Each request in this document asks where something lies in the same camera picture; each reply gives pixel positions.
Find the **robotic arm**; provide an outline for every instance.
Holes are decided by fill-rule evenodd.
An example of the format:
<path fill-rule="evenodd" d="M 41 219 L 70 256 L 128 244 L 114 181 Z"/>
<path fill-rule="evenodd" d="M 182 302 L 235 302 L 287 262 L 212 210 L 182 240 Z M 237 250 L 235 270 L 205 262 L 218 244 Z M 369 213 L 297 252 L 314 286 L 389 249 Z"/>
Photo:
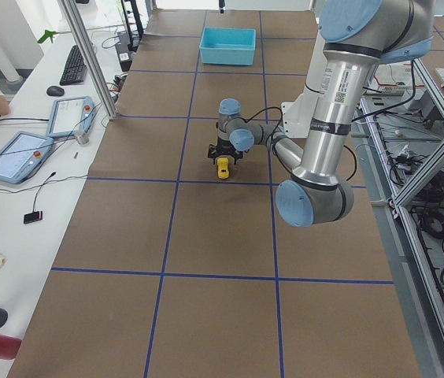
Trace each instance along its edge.
<path fill-rule="evenodd" d="M 320 16 L 327 66 L 304 150 L 271 125 L 246 123 L 234 99 L 219 108 L 218 144 L 209 157 L 235 159 L 254 144 L 272 150 L 290 172 L 276 205 L 293 226 L 343 218 L 351 186 L 336 168 L 357 102 L 374 65 L 408 61 L 431 48 L 435 0 L 327 0 Z"/>

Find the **computer mouse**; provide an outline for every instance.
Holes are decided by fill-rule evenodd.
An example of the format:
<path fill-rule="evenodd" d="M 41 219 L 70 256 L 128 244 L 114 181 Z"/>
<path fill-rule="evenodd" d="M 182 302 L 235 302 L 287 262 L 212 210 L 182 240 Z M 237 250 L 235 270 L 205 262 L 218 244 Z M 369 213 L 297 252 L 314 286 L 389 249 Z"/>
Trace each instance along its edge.
<path fill-rule="evenodd" d="M 49 96 L 59 97 L 65 94 L 65 90 L 61 87 L 58 87 L 57 85 L 51 85 L 47 88 L 47 94 Z"/>

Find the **electronic equipment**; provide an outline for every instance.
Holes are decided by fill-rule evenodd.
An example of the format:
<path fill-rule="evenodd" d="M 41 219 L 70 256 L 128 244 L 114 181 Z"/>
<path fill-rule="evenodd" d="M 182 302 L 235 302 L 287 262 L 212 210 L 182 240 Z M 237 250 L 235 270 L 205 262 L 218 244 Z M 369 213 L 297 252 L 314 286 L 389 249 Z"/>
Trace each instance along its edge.
<path fill-rule="evenodd" d="M 0 180 L 20 183 L 26 180 L 49 155 L 54 140 L 30 132 L 18 132 L 0 150 Z"/>
<path fill-rule="evenodd" d="M 93 119 L 91 97 L 61 98 L 52 105 L 46 135 L 51 138 L 61 138 L 73 135 L 76 130 L 87 132 Z"/>
<path fill-rule="evenodd" d="M 72 46 L 65 62 L 65 69 L 61 74 L 59 85 L 82 83 L 86 75 L 87 66 L 83 61 L 82 53 L 77 45 Z"/>
<path fill-rule="evenodd" d="M 131 4 L 131 12 L 128 12 L 126 9 L 127 2 Z M 123 18 L 124 24 L 126 25 L 126 31 L 121 31 L 117 34 L 119 42 L 115 44 L 115 51 L 117 52 L 117 57 L 119 59 L 120 69 L 122 72 L 127 72 L 131 67 L 133 53 L 137 51 L 144 31 L 136 0 L 120 0 L 120 6 L 124 15 Z M 129 23 L 128 14 L 131 13 L 135 19 L 136 31 L 131 29 L 131 24 Z"/>
<path fill-rule="evenodd" d="M 42 219 L 43 219 L 43 212 L 42 211 L 33 211 L 31 213 L 24 215 L 23 223 L 30 224 L 33 222 L 41 221 Z"/>

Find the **brown paper mat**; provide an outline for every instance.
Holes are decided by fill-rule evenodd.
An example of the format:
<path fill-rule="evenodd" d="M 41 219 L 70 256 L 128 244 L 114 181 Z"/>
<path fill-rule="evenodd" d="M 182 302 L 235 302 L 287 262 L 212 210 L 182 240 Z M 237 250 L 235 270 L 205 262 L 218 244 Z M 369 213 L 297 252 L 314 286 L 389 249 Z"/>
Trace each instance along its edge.
<path fill-rule="evenodd" d="M 262 25 L 264 59 L 258 47 L 254 66 L 196 73 L 205 20 Z M 272 209 L 270 174 L 286 177 L 265 149 L 229 183 L 205 155 L 221 99 L 249 116 L 302 91 L 313 14 L 160 11 L 147 32 L 118 104 L 126 117 L 109 123 L 90 170 L 100 179 L 86 182 L 9 376 L 142 376 L 149 362 L 148 378 L 276 378 L 280 361 L 287 376 L 418 376 L 365 190 L 345 220 L 292 228 Z M 344 154 L 340 172 L 352 164 Z M 295 280 L 279 284 L 281 323 L 276 271 Z"/>

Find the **yellow object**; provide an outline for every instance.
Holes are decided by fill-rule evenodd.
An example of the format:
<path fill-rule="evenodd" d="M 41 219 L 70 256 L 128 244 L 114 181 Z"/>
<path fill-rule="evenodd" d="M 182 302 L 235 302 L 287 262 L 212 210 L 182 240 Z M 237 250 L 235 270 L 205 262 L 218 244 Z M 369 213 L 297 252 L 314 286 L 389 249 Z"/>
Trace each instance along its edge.
<path fill-rule="evenodd" d="M 229 159 L 226 157 L 219 157 L 216 160 L 216 170 L 218 172 L 219 179 L 227 179 L 229 177 Z"/>

